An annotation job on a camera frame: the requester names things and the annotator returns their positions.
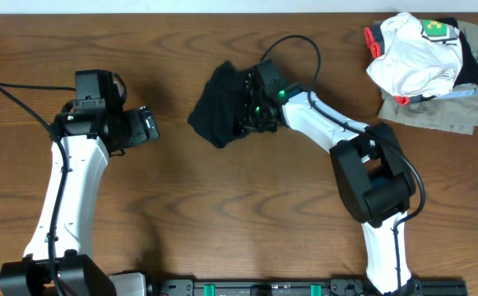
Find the black t-shirt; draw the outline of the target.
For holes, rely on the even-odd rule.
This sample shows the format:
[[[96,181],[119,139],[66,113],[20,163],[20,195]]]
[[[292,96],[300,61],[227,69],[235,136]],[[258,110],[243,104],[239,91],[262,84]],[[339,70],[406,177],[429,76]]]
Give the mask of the black t-shirt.
[[[238,70],[231,61],[223,62],[212,73],[188,116],[193,130],[216,148],[224,148],[248,134],[235,126],[246,76],[246,70]]]

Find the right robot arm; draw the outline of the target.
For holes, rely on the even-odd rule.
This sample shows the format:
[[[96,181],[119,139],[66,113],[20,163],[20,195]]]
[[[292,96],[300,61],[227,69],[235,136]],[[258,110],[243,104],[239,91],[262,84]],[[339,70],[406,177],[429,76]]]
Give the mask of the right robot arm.
[[[241,132],[300,132],[331,157],[341,201],[364,232],[371,290],[408,295],[404,222],[415,193],[411,165],[392,129],[352,120],[299,82],[290,84],[272,60],[245,72],[235,126]]]

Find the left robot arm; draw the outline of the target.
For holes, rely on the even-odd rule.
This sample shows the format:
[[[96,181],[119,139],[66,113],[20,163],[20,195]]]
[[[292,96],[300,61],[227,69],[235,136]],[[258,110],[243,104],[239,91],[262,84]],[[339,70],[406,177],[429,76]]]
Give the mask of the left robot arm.
[[[109,159],[159,137],[150,109],[124,109],[127,88],[106,70],[75,74],[76,97],[53,123],[52,166],[43,209],[20,261],[2,265],[5,295],[145,295],[140,271],[106,275],[93,261],[92,230]]]

